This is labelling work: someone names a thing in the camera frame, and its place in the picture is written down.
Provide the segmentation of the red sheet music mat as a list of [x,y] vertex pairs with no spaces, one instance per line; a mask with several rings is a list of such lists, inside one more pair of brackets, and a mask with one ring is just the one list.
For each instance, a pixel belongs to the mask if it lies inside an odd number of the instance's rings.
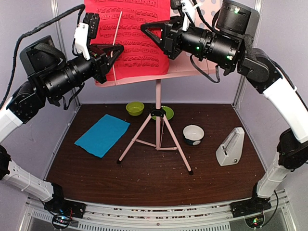
[[92,43],[124,46],[107,81],[168,73],[168,57],[140,29],[142,24],[170,18],[168,0],[86,0],[84,4],[86,12],[100,16]]

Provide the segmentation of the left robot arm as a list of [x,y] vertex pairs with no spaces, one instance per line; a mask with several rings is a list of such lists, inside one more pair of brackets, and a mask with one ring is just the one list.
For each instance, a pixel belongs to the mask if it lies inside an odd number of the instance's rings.
[[[120,44],[91,44],[86,47],[89,58],[78,55],[67,61],[51,38],[45,36],[24,48],[20,60],[28,80],[23,83],[0,110],[0,139],[3,141],[22,124],[31,120],[45,102],[60,106],[59,101],[75,87],[83,89],[85,81],[94,78],[106,82],[106,75],[124,51]],[[21,188],[59,214],[69,210],[62,187],[38,179],[20,169],[4,147],[0,148],[0,178]]]

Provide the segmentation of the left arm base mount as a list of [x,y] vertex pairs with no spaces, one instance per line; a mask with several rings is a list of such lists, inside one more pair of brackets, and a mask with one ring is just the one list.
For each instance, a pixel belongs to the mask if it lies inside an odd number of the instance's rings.
[[51,215],[51,224],[57,230],[63,230],[69,227],[74,221],[73,218],[83,218],[86,204],[64,200],[63,203],[42,202],[43,207]]

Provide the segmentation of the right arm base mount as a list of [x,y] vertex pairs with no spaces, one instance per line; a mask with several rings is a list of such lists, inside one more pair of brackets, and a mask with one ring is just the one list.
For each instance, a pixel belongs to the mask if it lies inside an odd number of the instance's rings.
[[265,224],[264,211],[271,209],[267,200],[247,199],[230,204],[233,218],[244,217],[248,227],[257,229]]

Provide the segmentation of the pink music stand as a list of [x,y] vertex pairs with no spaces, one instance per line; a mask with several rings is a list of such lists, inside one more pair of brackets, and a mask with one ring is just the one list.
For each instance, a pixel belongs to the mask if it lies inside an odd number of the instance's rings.
[[[162,105],[161,105],[161,86],[162,86],[161,80],[162,79],[164,79],[164,77],[148,76],[148,77],[133,77],[132,79],[117,80],[116,75],[114,75],[113,81],[107,81],[103,84],[99,84],[98,82],[95,83],[95,85],[98,86],[98,87],[113,87],[113,86],[121,86],[121,85],[124,85],[124,84],[137,83],[137,82],[141,82],[143,80],[144,81],[155,80],[155,106],[150,111],[146,120],[143,122],[143,124],[141,125],[139,130],[136,132],[134,137],[131,139],[130,143],[125,148],[124,152],[118,158],[117,163],[121,164],[122,160],[124,159],[124,157],[126,156],[128,151],[130,150],[130,148],[133,146],[133,144],[135,142],[138,142],[138,143],[141,143],[141,144],[145,144],[145,145],[154,147],[157,151],[177,150],[179,152],[182,160],[184,161],[184,164],[185,164],[185,166],[188,170],[189,175],[193,175],[193,170],[188,163],[188,160],[187,160],[187,158],[186,158],[186,156],[185,156],[185,154],[184,154],[184,152],[183,152],[183,150],[182,150],[182,148],[179,144],[179,141],[178,141],[169,121],[167,120],[166,112],[162,109]],[[155,121],[155,143],[150,143],[150,142],[146,142],[146,141],[139,139],[139,136],[141,135],[141,133],[143,132],[145,127],[148,125],[148,123],[152,119],[152,116],[156,117],[156,121]],[[163,140],[164,126],[167,127],[167,129],[168,129],[168,131],[171,135],[171,138],[175,143],[174,147],[165,147],[165,148],[161,147],[162,140]]]

